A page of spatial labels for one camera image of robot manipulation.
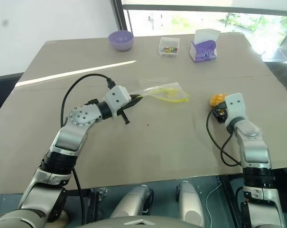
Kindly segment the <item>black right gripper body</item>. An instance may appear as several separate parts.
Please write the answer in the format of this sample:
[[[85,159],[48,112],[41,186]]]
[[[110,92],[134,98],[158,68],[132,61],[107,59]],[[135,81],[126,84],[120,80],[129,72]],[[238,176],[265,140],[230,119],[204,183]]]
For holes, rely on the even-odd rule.
[[[213,108],[213,115],[217,122],[222,124],[225,123],[227,119],[227,108],[218,108],[218,105]]]

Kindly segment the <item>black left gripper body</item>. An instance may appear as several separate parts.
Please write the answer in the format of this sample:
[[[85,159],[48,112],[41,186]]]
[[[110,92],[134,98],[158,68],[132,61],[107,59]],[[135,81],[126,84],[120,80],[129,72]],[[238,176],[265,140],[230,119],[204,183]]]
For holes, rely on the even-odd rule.
[[[121,116],[125,122],[125,124],[129,124],[130,121],[128,119],[128,117],[126,116],[126,114],[124,113],[124,110],[131,108],[134,105],[134,101],[135,101],[135,95],[130,95],[131,96],[131,101],[128,102],[124,107],[120,108],[117,111],[117,116]]]

